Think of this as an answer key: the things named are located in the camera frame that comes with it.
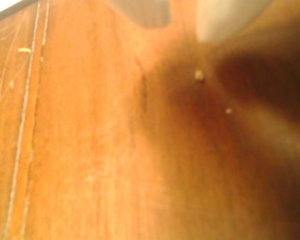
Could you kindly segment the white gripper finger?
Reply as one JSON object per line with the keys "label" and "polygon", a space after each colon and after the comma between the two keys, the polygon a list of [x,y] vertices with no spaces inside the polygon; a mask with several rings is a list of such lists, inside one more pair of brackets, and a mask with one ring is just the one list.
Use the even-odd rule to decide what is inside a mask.
{"label": "white gripper finger", "polygon": [[222,41],[247,26],[263,10],[263,0],[199,0],[196,19],[197,40]]}
{"label": "white gripper finger", "polygon": [[108,0],[107,3],[142,27],[165,27],[171,22],[169,0]]}

